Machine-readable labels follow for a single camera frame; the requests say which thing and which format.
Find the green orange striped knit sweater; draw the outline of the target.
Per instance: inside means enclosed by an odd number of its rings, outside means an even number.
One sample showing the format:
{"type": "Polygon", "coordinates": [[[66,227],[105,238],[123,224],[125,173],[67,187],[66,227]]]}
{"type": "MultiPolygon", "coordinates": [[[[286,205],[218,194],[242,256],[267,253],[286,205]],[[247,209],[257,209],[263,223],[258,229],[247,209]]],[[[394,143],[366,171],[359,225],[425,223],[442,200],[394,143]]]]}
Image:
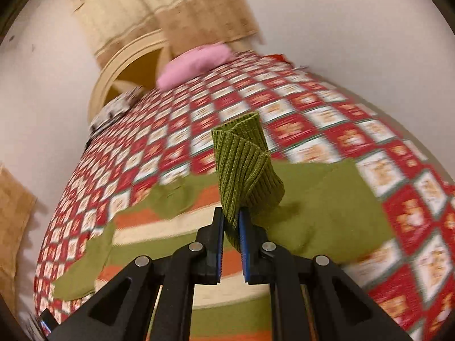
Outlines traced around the green orange striped knit sweater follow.
{"type": "Polygon", "coordinates": [[[254,225],[291,254],[326,255],[342,269],[392,238],[380,202],[354,161],[299,163],[272,160],[257,113],[233,119],[212,132],[216,171],[155,185],[141,204],[119,213],[86,253],[59,279],[71,288],[90,281],[113,257],[110,240],[135,219],[158,226],[178,224],[184,234],[167,248],[136,244],[117,274],[136,257],[157,260],[194,242],[211,224],[214,209],[224,214],[221,281],[194,287],[188,340],[273,340],[272,307],[266,284],[249,285],[242,266],[238,214],[248,210],[254,225]]]}

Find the left beige window curtain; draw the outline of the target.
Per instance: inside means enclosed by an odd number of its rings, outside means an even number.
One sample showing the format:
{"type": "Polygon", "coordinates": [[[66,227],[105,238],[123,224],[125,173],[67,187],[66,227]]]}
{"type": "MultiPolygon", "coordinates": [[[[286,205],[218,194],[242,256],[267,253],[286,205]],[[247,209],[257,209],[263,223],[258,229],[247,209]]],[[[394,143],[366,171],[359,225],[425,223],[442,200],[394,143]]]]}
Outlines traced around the left beige window curtain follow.
{"type": "Polygon", "coordinates": [[[147,0],[68,0],[98,65],[159,24],[147,0]]]}

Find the cream wooden headboard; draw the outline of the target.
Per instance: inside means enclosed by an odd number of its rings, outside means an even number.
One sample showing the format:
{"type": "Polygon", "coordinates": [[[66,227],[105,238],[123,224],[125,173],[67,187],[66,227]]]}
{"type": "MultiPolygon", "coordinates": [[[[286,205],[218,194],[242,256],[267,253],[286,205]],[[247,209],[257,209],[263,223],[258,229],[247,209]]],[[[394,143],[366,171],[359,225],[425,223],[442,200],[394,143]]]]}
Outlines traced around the cream wooden headboard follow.
{"type": "Polygon", "coordinates": [[[93,87],[87,122],[119,94],[142,86],[153,89],[173,51],[162,30],[147,33],[121,48],[104,66],[93,87]]]}

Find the pink pillow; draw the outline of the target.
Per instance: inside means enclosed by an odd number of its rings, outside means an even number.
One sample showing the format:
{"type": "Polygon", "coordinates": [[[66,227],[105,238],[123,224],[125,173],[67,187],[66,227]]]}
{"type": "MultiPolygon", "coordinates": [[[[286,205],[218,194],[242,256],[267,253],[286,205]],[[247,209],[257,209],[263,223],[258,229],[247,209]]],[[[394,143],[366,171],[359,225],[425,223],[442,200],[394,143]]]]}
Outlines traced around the pink pillow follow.
{"type": "Polygon", "coordinates": [[[160,91],[169,91],[234,59],[234,52],[224,43],[202,45],[171,60],[157,79],[160,91]]]}

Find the red patchwork teddy bedspread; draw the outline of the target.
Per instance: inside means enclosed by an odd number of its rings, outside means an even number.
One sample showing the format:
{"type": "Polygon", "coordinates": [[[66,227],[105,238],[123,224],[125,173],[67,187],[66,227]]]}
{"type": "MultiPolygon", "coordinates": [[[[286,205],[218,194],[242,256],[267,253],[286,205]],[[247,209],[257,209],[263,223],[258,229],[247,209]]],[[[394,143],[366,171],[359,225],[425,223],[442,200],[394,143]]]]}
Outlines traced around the red patchwork teddy bedspread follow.
{"type": "Polygon", "coordinates": [[[134,256],[190,242],[218,204],[210,131],[249,112],[273,157],[358,168],[394,236],[346,271],[414,340],[435,337],[454,309],[454,184],[363,101],[253,52],[145,95],[91,140],[45,234],[36,310],[62,322],[82,304],[64,289],[87,300],[134,256]]]}

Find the red item behind bed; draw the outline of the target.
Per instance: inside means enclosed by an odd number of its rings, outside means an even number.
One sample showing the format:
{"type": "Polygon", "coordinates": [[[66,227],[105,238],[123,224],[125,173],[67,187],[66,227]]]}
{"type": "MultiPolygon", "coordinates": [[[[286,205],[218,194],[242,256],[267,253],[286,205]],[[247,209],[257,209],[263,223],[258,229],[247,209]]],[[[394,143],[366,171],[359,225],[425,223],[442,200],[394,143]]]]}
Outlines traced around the red item behind bed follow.
{"type": "Polygon", "coordinates": [[[269,55],[269,57],[279,61],[280,63],[287,63],[288,65],[293,65],[293,63],[283,54],[273,54],[269,55]]]}

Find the white car print pillow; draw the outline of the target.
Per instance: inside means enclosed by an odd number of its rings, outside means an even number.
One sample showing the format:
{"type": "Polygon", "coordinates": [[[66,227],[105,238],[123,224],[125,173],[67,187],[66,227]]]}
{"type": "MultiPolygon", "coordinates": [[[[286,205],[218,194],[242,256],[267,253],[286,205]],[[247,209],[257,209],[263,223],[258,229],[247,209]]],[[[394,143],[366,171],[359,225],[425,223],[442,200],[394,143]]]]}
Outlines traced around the white car print pillow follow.
{"type": "Polygon", "coordinates": [[[101,132],[106,126],[110,126],[121,116],[127,113],[144,94],[144,88],[137,86],[118,95],[115,99],[108,102],[98,112],[90,123],[90,136],[101,132]]]}

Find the beige window curtain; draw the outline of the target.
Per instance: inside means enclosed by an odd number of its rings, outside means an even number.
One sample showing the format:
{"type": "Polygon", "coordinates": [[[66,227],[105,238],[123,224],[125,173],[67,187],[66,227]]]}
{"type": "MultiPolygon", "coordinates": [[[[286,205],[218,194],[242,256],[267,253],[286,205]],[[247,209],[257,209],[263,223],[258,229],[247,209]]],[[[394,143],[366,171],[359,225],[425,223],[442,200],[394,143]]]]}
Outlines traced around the beige window curtain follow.
{"type": "Polygon", "coordinates": [[[147,0],[68,0],[98,65],[159,24],[147,0]]]}
{"type": "Polygon", "coordinates": [[[258,33],[246,0],[147,0],[175,55],[258,33]]]}

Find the beige curtain at left wall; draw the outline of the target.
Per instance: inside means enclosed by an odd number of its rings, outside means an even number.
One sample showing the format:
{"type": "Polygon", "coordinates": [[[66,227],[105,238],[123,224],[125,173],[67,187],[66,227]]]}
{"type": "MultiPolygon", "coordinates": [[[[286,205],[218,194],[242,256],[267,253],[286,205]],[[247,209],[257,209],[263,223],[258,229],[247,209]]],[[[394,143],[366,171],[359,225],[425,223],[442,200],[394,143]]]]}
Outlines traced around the beige curtain at left wall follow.
{"type": "Polygon", "coordinates": [[[17,256],[36,197],[4,165],[0,172],[1,296],[16,315],[15,276],[17,256]]]}

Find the right beige window curtain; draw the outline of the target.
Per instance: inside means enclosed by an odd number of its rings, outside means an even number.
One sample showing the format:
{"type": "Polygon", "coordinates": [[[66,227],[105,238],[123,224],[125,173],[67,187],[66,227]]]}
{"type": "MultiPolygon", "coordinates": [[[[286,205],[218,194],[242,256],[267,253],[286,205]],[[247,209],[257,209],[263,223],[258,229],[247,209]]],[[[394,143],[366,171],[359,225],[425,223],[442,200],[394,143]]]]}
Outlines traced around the right beige window curtain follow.
{"type": "Polygon", "coordinates": [[[258,33],[246,0],[147,0],[175,55],[258,33]]]}

